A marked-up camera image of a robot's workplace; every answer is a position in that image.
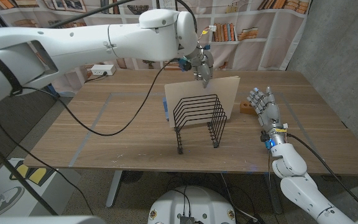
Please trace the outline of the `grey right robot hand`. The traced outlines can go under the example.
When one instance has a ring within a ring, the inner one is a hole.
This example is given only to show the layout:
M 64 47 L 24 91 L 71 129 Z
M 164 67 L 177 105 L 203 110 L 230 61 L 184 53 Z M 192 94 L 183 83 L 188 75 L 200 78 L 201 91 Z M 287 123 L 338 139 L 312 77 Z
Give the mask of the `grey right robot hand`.
M 254 88 L 249 92 L 247 100 L 257 113 L 258 121 L 264 131 L 276 133 L 276 129 L 284 130 L 279 107 L 269 86 L 265 93 L 258 88 Z

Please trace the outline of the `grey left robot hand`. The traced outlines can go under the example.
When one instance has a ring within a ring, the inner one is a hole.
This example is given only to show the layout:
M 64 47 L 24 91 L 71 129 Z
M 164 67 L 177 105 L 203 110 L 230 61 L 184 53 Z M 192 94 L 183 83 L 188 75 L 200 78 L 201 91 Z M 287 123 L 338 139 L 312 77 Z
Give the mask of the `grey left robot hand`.
M 210 79 L 213 78 L 214 59 L 211 52 L 196 48 L 186 58 L 191 63 L 195 80 L 202 81 L 203 88 L 206 88 Z

